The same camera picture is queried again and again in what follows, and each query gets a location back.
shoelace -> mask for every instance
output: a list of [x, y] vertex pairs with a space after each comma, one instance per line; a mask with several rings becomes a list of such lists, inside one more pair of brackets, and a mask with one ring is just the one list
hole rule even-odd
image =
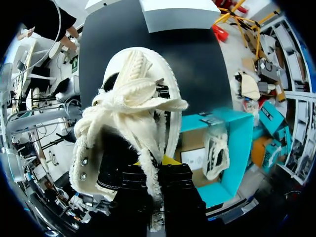
[[[75, 125], [77, 138], [74, 155], [81, 158], [84, 149], [93, 148], [103, 126], [116, 128], [138, 151], [141, 168], [147, 176], [148, 193], [160, 200], [158, 170], [152, 164], [151, 153], [161, 163], [165, 147], [165, 117], [163, 111], [178, 112], [188, 103], [181, 99], [154, 97], [156, 83], [145, 78], [151, 63], [140, 51], [132, 51], [126, 59], [111, 91], [100, 89], [92, 107], [84, 110]], [[157, 124], [150, 111], [160, 115]]]

yellow stand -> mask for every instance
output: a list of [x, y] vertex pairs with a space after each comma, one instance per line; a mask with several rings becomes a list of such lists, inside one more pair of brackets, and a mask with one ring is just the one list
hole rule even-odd
[[256, 45], [256, 60], [259, 59], [259, 49], [260, 49], [260, 24], [262, 24], [263, 22], [265, 22], [266, 20], [270, 19], [271, 17], [273, 17], [275, 14], [278, 14], [279, 13], [279, 10], [275, 11], [275, 12], [272, 12], [270, 13], [268, 16], [266, 16], [265, 18], [261, 19], [260, 21], [256, 22], [256, 21], [253, 21], [253, 20], [250, 20], [250, 19], [246, 19], [246, 18], [243, 18], [243, 17], [239, 17], [239, 16], [236, 16], [234, 14], [234, 12], [245, 2], [245, 0], [241, 0], [239, 1], [231, 11], [229, 11], [228, 9], [225, 9], [225, 8], [218, 8], [220, 9], [221, 11], [224, 11], [224, 12], [227, 12], [225, 14], [222, 14], [222, 16], [220, 18], [218, 18], [214, 25], [222, 22], [222, 23], [225, 23], [230, 17], [234, 18], [234, 20], [236, 21], [237, 25], [238, 25], [238, 28], [239, 28], [239, 31], [241, 33], [241, 37], [242, 37], [242, 40], [245, 44], [245, 47], [247, 48], [248, 47], [248, 43], [247, 43], [247, 40], [244, 36], [244, 32], [242, 30], [242, 27], [240, 25], [240, 21], [242, 21], [244, 24], [246, 24], [245, 22], [249, 22], [251, 24], [253, 24], [252, 26], [249, 26], [249, 29], [250, 30], [253, 30], [253, 31], [256, 31], [257, 32], [257, 45]]

shoe eyelet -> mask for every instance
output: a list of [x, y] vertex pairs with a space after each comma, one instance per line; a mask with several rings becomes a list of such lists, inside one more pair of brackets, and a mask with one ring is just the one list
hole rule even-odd
[[82, 173], [80, 176], [81, 181], [84, 181], [87, 178], [87, 174], [86, 173]]
[[81, 161], [81, 165], [82, 166], [86, 166], [88, 164], [88, 157], [85, 157], [82, 161]]

black surface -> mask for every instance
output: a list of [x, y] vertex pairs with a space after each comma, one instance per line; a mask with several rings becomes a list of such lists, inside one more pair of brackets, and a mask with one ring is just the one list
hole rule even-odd
[[232, 107], [226, 66], [212, 30], [173, 30], [149, 34], [138, 0], [122, 0], [89, 15], [79, 56], [82, 107], [91, 105], [102, 85], [109, 60], [122, 49], [141, 46], [162, 55], [172, 67], [184, 115]]

paper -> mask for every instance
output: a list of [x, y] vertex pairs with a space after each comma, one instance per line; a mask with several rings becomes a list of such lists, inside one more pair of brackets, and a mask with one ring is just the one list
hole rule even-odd
[[181, 162], [188, 164], [191, 170], [201, 169], [205, 155], [205, 148], [182, 152]]

